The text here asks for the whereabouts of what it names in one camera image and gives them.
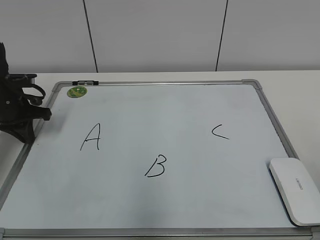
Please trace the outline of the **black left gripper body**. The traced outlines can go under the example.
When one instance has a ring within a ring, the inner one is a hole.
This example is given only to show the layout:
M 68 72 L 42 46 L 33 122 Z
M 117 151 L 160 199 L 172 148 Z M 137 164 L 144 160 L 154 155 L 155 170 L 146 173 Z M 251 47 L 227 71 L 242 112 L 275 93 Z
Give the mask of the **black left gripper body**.
M 10 74 L 0 74 L 0 123 L 13 124 L 33 120 L 28 117 L 27 110 L 34 97 L 24 93 L 23 88 L 33 88 L 34 84 L 16 85 L 7 79 L 8 75 Z

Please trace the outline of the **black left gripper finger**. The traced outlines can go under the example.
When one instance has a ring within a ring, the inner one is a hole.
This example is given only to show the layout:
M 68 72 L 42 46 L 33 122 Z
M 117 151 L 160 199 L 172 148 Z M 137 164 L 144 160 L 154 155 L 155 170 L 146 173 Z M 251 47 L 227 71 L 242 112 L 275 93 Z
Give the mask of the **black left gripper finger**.
M 50 108 L 35 105 L 30 105 L 26 112 L 30 119 L 43 119 L 44 121 L 49 121 L 52 116 Z
M 0 130 L 12 135 L 22 143 L 30 144 L 35 141 L 33 120 L 27 120 L 18 123 L 1 123 Z

